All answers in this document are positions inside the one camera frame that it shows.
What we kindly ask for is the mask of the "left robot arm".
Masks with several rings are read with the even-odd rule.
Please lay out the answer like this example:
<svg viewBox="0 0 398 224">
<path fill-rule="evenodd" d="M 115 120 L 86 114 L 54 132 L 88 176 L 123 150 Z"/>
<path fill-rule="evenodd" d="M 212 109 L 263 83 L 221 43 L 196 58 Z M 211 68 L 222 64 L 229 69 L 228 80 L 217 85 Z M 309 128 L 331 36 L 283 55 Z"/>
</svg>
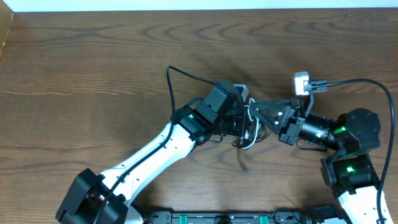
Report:
<svg viewBox="0 0 398 224">
<path fill-rule="evenodd" d="M 132 201 L 161 172 L 213 135 L 247 138 L 246 85 L 218 81 L 206 98 L 174 111 L 151 142 L 120 164 L 96 175 L 79 173 L 55 218 L 60 223 L 143 223 Z"/>
</svg>

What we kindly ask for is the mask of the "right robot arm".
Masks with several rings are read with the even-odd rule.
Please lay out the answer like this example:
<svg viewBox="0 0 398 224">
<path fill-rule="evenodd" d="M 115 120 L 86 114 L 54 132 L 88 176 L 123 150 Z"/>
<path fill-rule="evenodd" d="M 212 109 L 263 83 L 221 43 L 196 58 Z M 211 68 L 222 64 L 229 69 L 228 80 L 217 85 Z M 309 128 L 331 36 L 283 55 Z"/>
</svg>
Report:
<svg viewBox="0 0 398 224">
<path fill-rule="evenodd" d="M 252 102 L 248 113 L 289 145 L 304 140 L 320 151 L 334 153 L 321 159 L 324 183 L 346 214 L 347 223 L 392 223 L 369 152 L 379 147 L 376 113 L 357 108 L 336 120 L 312 113 L 313 100 L 292 98 Z"/>
</svg>

